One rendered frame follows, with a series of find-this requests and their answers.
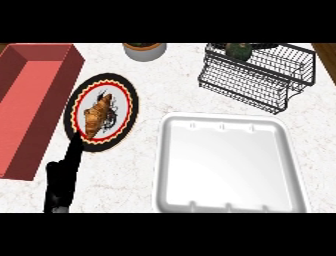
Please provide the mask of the white plastic tray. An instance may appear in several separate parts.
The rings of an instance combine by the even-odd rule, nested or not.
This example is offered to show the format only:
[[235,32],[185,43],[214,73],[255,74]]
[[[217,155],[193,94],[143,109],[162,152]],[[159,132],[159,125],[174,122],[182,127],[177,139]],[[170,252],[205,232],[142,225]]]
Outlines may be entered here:
[[167,114],[154,206],[164,213],[306,213],[309,199],[284,122],[267,116]]

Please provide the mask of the green squash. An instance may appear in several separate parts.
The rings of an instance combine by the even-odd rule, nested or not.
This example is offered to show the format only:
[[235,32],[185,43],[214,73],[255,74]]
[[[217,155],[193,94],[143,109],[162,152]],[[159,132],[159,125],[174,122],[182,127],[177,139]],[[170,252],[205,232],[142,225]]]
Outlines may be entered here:
[[238,60],[247,61],[253,56],[253,46],[248,43],[227,43],[226,55]]

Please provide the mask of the red rectangular box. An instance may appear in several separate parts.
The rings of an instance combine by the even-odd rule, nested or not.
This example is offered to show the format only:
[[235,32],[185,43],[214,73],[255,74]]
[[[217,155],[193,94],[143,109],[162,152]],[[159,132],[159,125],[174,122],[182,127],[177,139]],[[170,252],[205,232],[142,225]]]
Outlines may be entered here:
[[84,64],[71,43],[0,54],[0,178],[33,180]]

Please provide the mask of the black patterned round plate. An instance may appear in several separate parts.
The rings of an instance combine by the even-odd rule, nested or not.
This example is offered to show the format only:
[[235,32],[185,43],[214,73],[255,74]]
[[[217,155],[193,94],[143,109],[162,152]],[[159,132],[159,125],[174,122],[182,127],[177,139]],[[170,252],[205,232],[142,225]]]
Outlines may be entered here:
[[[112,95],[108,117],[95,136],[86,132],[84,111],[100,99]],[[93,76],[75,90],[65,109],[64,124],[68,137],[81,133],[84,150],[100,152],[111,149],[127,137],[139,114],[139,96],[131,82],[118,74]]]

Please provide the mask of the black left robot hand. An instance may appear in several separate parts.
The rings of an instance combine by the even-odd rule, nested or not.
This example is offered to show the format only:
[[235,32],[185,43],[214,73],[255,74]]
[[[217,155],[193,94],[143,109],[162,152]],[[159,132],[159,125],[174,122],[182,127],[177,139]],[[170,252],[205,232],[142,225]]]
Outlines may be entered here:
[[81,163],[84,144],[81,134],[75,133],[65,158],[47,163],[47,190],[44,200],[46,213],[68,213],[74,200],[77,172]]

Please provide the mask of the grey plant pot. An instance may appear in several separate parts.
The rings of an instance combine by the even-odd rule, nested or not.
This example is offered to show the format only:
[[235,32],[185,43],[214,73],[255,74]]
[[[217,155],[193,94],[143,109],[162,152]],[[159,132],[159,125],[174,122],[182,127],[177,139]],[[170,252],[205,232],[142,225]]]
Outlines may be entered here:
[[123,44],[127,56],[139,62],[149,62],[157,60],[165,53],[167,44],[155,43],[149,46],[136,47],[128,43]]

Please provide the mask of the brown croissant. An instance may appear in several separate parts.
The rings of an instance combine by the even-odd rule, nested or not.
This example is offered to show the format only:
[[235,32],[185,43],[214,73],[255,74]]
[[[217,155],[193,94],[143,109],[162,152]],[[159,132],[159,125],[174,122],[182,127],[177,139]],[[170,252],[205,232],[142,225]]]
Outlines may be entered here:
[[90,109],[84,110],[84,116],[86,116],[86,135],[87,138],[92,139],[100,128],[105,124],[105,120],[108,118],[108,112],[111,109],[111,101],[112,101],[112,95],[106,94],[102,99],[97,101],[95,106]]

